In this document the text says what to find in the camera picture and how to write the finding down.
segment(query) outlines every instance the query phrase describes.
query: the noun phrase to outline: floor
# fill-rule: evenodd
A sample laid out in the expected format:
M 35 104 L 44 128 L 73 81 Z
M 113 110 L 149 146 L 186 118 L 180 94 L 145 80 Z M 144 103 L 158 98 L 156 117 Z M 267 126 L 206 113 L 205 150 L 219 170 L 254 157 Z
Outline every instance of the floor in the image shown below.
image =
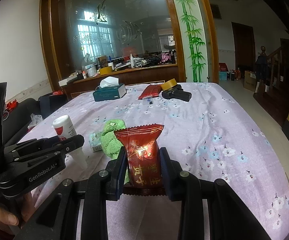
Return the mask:
M 289 179 L 289 141 L 281 126 L 257 103 L 253 92 L 243 88 L 243 80 L 219 81 L 219 85 L 241 105 L 265 134 Z

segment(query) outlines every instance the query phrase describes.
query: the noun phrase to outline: black pistol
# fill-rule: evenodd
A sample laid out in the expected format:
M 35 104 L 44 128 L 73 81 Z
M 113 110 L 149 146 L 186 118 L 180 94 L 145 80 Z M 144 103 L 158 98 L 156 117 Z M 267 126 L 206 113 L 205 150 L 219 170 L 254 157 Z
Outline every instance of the black pistol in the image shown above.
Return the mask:
M 177 84 L 167 90 L 164 90 L 161 95 L 164 99 L 180 99 L 182 101 L 189 102 L 189 100 L 192 97 L 192 94 L 190 92 L 186 92 L 182 89 L 181 85 Z

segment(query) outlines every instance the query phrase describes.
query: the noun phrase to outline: tape roll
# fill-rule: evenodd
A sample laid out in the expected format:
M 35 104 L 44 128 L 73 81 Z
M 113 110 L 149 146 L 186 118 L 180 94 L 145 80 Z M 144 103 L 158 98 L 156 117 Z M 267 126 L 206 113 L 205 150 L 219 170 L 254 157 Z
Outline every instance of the tape roll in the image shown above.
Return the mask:
M 175 80 L 175 79 L 171 79 L 171 80 L 163 83 L 163 84 L 161 85 L 161 88 L 162 88 L 163 91 L 165 91 L 165 90 L 167 90 L 167 89 L 169 89 L 169 88 L 174 87 L 175 85 L 177 85 L 176 80 Z
M 112 72 L 112 67 L 104 67 L 104 68 L 100 68 L 100 75 L 105 75 L 105 74 L 109 74 Z

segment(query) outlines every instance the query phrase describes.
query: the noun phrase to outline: clear plastic bag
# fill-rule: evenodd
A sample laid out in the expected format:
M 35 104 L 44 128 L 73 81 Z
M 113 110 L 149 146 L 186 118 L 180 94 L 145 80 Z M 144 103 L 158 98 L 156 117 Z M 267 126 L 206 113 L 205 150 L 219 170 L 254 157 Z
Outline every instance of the clear plastic bag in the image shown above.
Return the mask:
M 32 122 L 28 126 L 29 131 L 43 121 L 42 115 L 31 114 L 30 116 Z

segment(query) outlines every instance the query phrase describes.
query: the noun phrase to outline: fingernail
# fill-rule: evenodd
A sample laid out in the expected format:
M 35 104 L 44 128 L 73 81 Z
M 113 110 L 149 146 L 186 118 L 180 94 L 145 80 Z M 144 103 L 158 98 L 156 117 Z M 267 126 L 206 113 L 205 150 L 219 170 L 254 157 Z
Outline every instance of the fingernail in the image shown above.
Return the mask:
M 12 225 L 17 224 L 17 218 L 14 215 L 8 215 L 8 220 L 9 220 L 9 223 Z

